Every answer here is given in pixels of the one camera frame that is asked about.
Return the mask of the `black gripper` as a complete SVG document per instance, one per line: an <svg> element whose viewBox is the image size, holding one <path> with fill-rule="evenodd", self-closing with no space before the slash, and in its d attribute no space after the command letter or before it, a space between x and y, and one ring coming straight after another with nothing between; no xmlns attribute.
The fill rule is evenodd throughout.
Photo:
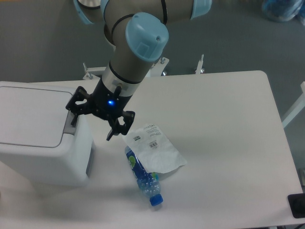
<svg viewBox="0 0 305 229"><path fill-rule="evenodd" d="M106 140L110 141L114 135L127 135L134 122L135 112L125 111L132 95L133 84L117 77L102 77L92 94L78 86L65 108L74 115L72 126L76 125L79 115L93 114L107 119L111 130Z"/></svg>

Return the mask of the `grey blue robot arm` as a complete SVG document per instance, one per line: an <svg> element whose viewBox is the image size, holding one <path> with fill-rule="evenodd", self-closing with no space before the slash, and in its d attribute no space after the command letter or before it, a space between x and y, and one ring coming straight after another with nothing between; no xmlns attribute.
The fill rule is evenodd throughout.
<svg viewBox="0 0 305 229"><path fill-rule="evenodd" d="M108 138L126 135L135 112L125 106L157 62L169 40L168 23L205 15L210 0L76 0L74 7L86 24L104 21L106 40L115 47L93 93L78 87L66 105L75 124L80 115L108 121Z"/></svg>

